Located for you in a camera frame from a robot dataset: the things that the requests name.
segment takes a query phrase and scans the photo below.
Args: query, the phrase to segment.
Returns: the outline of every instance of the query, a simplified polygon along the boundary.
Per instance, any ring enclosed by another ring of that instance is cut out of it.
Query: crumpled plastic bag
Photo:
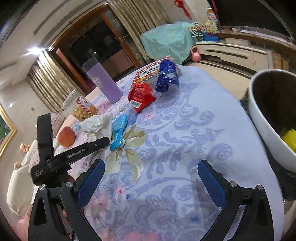
[[[179,77],[176,64],[170,59],[164,59],[160,62],[159,77],[156,82],[155,90],[160,93],[167,92],[170,84],[179,86]]]

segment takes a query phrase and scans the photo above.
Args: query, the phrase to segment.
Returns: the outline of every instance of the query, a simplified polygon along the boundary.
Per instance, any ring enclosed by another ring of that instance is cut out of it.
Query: ceiling
[[[78,19],[104,0],[39,0],[0,48],[0,89],[26,78],[37,55],[28,49],[47,47]]]

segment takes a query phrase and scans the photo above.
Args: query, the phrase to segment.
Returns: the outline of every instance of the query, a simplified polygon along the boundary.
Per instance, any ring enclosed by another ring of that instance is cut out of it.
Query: barcode
[[[135,100],[132,100],[130,103],[131,103],[131,105],[132,105],[133,107],[135,107],[135,108],[139,108],[139,107],[141,106],[141,104],[142,104],[142,103],[137,102],[137,101],[135,101]]]

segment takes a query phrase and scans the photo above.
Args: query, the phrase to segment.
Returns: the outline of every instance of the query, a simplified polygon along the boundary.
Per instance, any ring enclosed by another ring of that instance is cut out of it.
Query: pink kettlebell
[[[198,52],[198,48],[196,47],[196,45],[194,45],[191,48],[191,60],[193,62],[198,62],[202,60],[202,57],[200,56],[199,52]]]

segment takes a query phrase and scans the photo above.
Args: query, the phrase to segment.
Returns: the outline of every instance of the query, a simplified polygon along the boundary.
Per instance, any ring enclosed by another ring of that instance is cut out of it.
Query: red snack bag
[[[128,94],[128,101],[132,104],[137,113],[140,113],[155,100],[156,98],[153,95],[153,91],[147,83],[135,84]]]

